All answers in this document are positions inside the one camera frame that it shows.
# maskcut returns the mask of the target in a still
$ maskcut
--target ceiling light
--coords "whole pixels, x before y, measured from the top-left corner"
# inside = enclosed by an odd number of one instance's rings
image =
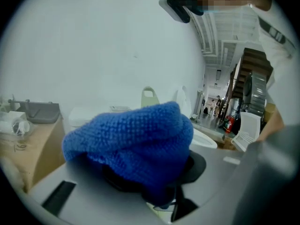
[[[221,70],[217,70],[216,80],[220,80]]]

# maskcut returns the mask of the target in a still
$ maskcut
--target red fire extinguisher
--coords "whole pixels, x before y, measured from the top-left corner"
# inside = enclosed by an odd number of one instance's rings
[[[231,132],[231,129],[232,129],[232,127],[233,127],[233,124],[234,124],[234,117],[233,117],[233,116],[230,116],[230,117],[228,118],[228,122],[227,122],[227,124],[226,124],[226,126],[225,126],[225,132],[226,132],[226,133],[230,133],[230,132]]]

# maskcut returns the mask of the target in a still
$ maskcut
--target blue towel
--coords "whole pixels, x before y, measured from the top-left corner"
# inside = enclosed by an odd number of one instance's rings
[[[83,153],[119,176],[141,183],[155,201],[181,174],[193,138],[191,121],[177,103],[123,113],[103,113],[67,134],[67,161]]]

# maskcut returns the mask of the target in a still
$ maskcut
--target chair backrest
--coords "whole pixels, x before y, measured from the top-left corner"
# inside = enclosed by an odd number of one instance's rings
[[[248,133],[254,141],[258,138],[261,128],[261,117],[249,113],[240,113],[240,132]]]

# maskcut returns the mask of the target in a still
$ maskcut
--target white wall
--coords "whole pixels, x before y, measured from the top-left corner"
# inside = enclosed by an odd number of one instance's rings
[[[151,86],[161,103],[180,85],[192,109],[204,60],[190,24],[159,0],[26,0],[0,46],[0,94],[75,106],[140,107]]]

